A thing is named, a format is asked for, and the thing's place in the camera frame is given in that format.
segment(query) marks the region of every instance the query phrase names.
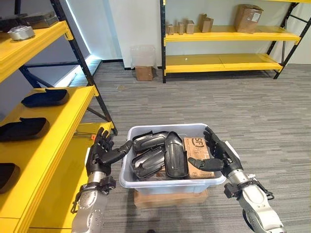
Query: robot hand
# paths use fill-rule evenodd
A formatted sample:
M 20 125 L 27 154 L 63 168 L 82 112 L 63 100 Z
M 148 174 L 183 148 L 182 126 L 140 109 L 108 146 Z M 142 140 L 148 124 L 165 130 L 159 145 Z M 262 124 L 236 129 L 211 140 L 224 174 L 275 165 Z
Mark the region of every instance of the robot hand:
M 274 198 L 273 194 L 262 186 L 255 175 L 245 175 L 239 158 L 209 127 L 205 128 L 204 136 L 214 158 L 189 158 L 188 161 L 203 171 L 221 171 L 230 180 L 231 183 L 225 185 L 224 193 L 228 198 L 237 198 L 243 208 L 244 220 L 254 232 L 286 233 L 277 213 L 268 203 Z
M 111 136 L 108 136 L 108 131 L 104 131 L 103 127 L 98 130 L 86 161 L 88 181 L 80 187 L 71 209 L 73 214 L 76 213 L 72 222 L 73 233 L 101 232 L 107 195 L 116 187 L 116 181 L 110 176 L 111 164 L 122 159 L 132 144 L 132 141 L 127 141 L 123 146 L 112 150 L 114 143 Z

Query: silver metal part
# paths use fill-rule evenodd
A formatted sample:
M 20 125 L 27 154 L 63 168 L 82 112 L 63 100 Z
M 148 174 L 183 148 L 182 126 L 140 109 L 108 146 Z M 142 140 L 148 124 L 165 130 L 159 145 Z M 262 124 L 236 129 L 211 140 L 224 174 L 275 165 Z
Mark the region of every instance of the silver metal part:
M 26 40 L 34 37 L 35 33 L 30 26 L 17 26 L 8 31 L 12 40 Z
M 249 181 L 249 178 L 245 175 L 243 170 L 241 169 L 236 169 L 228 174 L 228 179 L 232 184 L 241 184 L 246 181 Z
M 94 171 L 88 176 L 87 182 L 100 182 L 102 178 L 105 178 L 106 175 L 105 173 L 101 171 Z
M 246 176 L 240 169 L 229 173 L 228 179 L 236 185 L 256 180 L 255 175 Z M 242 188 L 239 203 L 256 233 L 286 233 L 277 213 L 269 205 L 266 194 L 257 185 Z
M 105 174 L 95 171 L 88 177 L 88 183 L 99 182 Z M 98 190 L 85 191 L 78 201 L 78 212 L 72 222 L 73 233 L 100 233 L 104 227 L 104 210 L 108 195 Z

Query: metal shelving unit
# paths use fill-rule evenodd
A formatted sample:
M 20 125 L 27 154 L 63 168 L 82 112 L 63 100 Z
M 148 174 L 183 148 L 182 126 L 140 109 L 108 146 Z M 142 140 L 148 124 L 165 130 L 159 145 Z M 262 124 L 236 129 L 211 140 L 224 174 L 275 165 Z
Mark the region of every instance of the metal shelving unit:
M 165 34 L 166 0 L 160 0 L 163 83 L 166 83 L 167 74 L 170 73 L 237 70 L 274 70 L 276 72 L 274 79 L 277 79 L 311 25 L 311 17 L 309 20 L 304 20 L 292 15 L 292 11 L 299 3 L 311 3 L 311 0 L 267 1 L 292 2 L 280 27 L 258 26 L 254 34 L 238 33 L 233 26 L 213 26 L 210 33 L 201 33 L 195 27 L 194 34 L 184 33 L 183 35 L 179 35 L 174 33 L 173 35 L 168 35 Z M 289 17 L 306 23 L 305 28 L 299 36 L 286 30 Z M 166 55 L 165 47 L 167 43 L 188 41 L 272 41 L 272 43 L 266 54 Z M 280 64 L 269 56 L 277 41 L 283 41 L 282 61 Z M 285 57 L 286 41 L 294 41 L 294 46 Z
M 58 17 L 58 20 L 60 22 L 63 22 L 63 23 L 66 23 L 67 25 L 67 29 L 69 32 L 72 32 L 71 28 L 70 28 L 70 25 L 68 24 L 68 21 L 67 21 L 67 17 L 64 13 L 64 10 L 62 8 L 62 5 L 60 3 L 59 0 L 50 0 L 53 8 L 54 8 L 54 11 Z M 21 0 L 15 0 L 15 14 L 19 14 L 20 13 L 20 4 L 21 4 Z M 42 43 L 43 44 L 43 47 L 40 47 L 38 49 L 35 49 L 35 51 L 37 53 L 39 53 L 39 51 L 43 50 L 45 47 L 47 47 L 50 43 L 52 43 L 54 40 L 56 40 L 57 38 L 59 38 L 61 35 L 59 35 L 57 38 L 55 38 L 53 41 L 51 40 L 51 37 L 54 36 L 54 31 L 52 31 L 52 33 L 50 33 L 49 35 L 47 35 L 46 37 L 44 38 L 38 38 L 36 39 L 36 36 L 34 37 L 34 41 L 36 43 L 34 43 L 34 45 L 37 45 L 38 43 Z M 99 93 L 99 90 L 95 84 L 95 81 L 93 79 L 93 75 L 91 74 L 91 72 L 89 71 L 88 67 L 87 67 L 87 64 L 85 62 L 85 59 L 82 55 L 82 52 L 79 48 L 79 45 L 76 41 L 76 39 L 72 36 L 72 38 L 68 38 L 67 37 L 67 40 L 72 48 L 72 51 L 77 59 L 76 62 L 60 62 L 60 63 L 41 63 L 41 64 L 31 64 L 31 65 L 22 65 L 24 64 L 25 62 L 29 61 L 32 57 L 34 57 L 37 53 L 33 54 L 32 56 L 28 56 L 27 59 L 23 59 L 23 63 L 20 62 L 20 65 L 21 67 L 19 68 L 20 72 L 25 76 L 25 78 L 27 79 L 27 81 L 34 87 L 34 88 L 41 88 L 41 85 L 44 85 L 46 87 L 53 87 L 53 85 L 51 85 L 50 83 L 42 80 L 41 78 L 35 76 L 34 74 L 32 74 L 28 68 L 34 68 L 34 67 L 55 67 L 55 66 L 71 66 L 71 65 L 79 65 L 86 77 L 86 80 L 88 82 L 88 85 L 93 85 L 95 86 L 95 88 L 97 89 L 97 92 Z M 107 122 L 112 122 L 113 123 L 113 120 L 112 120 L 112 117 L 110 116 L 110 113 L 103 101 L 103 98 L 101 96 L 101 94 L 99 94 L 98 96 L 96 96 L 96 99 L 97 99 L 97 102 L 102 110 L 102 112 L 104 114 L 101 114 L 97 111 L 95 111 L 94 109 L 88 107 L 87 110 L 90 111 L 91 113 L 97 115 L 98 117 L 100 117 L 101 119 L 107 121 Z M 112 132 L 117 135 L 118 134 L 118 131 L 117 131 L 117 128 L 114 127 L 112 129 Z
M 59 22 L 45 29 L 35 30 L 35 37 L 13 42 L 6 33 L 0 33 L 0 82 L 19 69 L 34 89 L 29 95 L 44 92 L 39 83 L 49 89 L 67 89 L 69 100 L 53 107 L 27 108 L 18 104 L 0 123 L 19 121 L 20 117 L 45 117 L 49 131 L 35 140 L 1 142 L 0 163 L 14 163 L 20 168 L 18 182 L 9 192 L 0 195 L 1 232 L 70 232 L 74 215 L 71 204 L 79 187 L 87 180 L 84 157 L 93 144 L 91 137 L 76 132 L 96 134 L 100 126 L 117 134 L 111 116 L 86 65 L 59 0 L 51 0 Z M 20 10 L 16 0 L 15 13 Z M 56 39 L 64 35 L 69 41 L 77 62 L 23 65 Z M 29 67 L 80 65 L 88 86 L 55 88 L 31 74 Z M 104 115 L 88 108 L 96 97 Z M 86 110 L 107 123 L 80 124 Z

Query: white plastic bin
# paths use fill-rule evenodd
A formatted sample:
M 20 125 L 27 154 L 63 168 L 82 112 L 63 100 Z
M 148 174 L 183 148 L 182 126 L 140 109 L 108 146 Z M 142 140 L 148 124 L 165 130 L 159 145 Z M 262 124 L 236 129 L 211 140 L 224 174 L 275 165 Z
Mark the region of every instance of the white plastic bin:
M 146 125 L 135 126 L 130 129 L 127 140 L 142 133 L 153 131 L 174 131 L 183 139 L 184 137 L 204 137 L 203 131 L 206 124 L 179 124 L 179 125 Z M 124 188 L 134 188 L 144 195 L 167 194 L 167 193 L 200 193 L 211 185 L 225 182 L 226 178 L 221 172 L 216 172 L 214 179 L 197 180 L 172 180 L 172 181 L 139 181 L 132 168 L 132 159 L 135 157 L 133 149 L 123 159 L 121 173 L 119 176 L 120 184 Z

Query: small cardboard box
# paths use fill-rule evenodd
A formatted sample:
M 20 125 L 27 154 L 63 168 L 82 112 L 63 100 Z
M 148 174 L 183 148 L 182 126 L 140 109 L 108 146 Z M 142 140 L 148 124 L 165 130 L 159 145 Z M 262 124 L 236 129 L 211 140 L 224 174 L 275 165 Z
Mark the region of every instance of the small cardboard box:
M 209 33 L 212 30 L 214 19 L 207 17 L 206 14 L 200 14 L 199 29 L 203 33 Z
M 192 20 L 187 20 L 186 33 L 187 34 L 193 34 L 194 33 L 194 22 Z
M 152 81 L 152 67 L 135 67 L 135 72 L 138 81 Z
M 168 35 L 173 35 L 174 34 L 174 27 L 172 24 L 167 25 L 167 34 Z
M 187 151 L 187 158 L 194 159 L 209 159 L 209 153 L 203 137 L 185 137 L 184 150 Z M 201 171 L 188 162 L 189 178 L 190 179 L 210 179 L 215 178 L 212 171 Z
M 184 23 L 178 22 L 177 31 L 178 31 L 178 34 L 180 34 L 180 35 L 184 34 L 184 32 L 185 32 Z
M 234 26 L 239 33 L 254 33 L 263 10 L 259 6 L 242 4 L 238 6 Z

